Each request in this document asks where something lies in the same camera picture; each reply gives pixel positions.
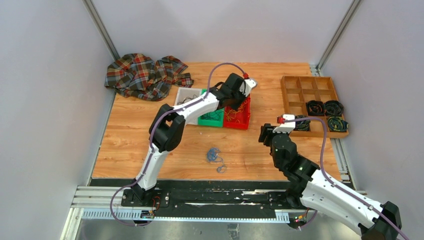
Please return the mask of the cable ball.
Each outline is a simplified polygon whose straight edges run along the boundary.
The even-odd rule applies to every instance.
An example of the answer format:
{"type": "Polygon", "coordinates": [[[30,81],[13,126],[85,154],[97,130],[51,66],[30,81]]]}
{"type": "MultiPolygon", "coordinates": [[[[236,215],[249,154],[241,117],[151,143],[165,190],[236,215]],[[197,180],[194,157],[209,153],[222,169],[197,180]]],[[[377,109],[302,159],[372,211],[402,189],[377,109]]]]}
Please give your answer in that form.
{"type": "Polygon", "coordinates": [[[206,161],[209,163],[218,163],[220,164],[217,168],[216,171],[219,174],[223,174],[227,171],[227,166],[224,162],[224,159],[219,156],[220,154],[220,150],[216,147],[212,147],[208,150],[208,152],[206,153],[206,161]]]}

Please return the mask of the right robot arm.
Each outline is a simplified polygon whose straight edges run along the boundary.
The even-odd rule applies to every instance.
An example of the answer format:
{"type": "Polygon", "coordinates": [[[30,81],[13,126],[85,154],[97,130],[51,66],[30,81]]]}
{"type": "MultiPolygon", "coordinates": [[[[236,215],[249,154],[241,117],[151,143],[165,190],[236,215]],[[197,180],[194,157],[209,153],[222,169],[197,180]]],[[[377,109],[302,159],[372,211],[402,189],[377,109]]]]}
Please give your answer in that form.
{"type": "Polygon", "coordinates": [[[396,240],[402,227],[397,205],[368,198],[334,180],[315,162],[300,155],[286,132],[269,123],[258,141],[270,148],[274,166],[290,181],[286,203],[314,209],[344,224],[363,240],[396,240]]]}

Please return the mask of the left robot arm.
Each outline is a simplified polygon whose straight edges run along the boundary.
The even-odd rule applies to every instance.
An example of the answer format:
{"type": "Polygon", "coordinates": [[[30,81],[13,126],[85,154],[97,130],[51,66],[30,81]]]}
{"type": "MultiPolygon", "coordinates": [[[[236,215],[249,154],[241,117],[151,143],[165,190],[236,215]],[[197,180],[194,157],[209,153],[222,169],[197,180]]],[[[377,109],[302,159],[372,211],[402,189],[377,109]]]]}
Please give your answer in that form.
{"type": "Polygon", "coordinates": [[[257,85],[253,78],[232,73],[225,82],[207,89],[193,100],[175,106],[162,105],[149,129],[146,159],[131,185],[135,202],[142,207],[152,203],[160,169],[169,153],[180,144],[187,123],[225,107],[240,107],[257,85]]]}

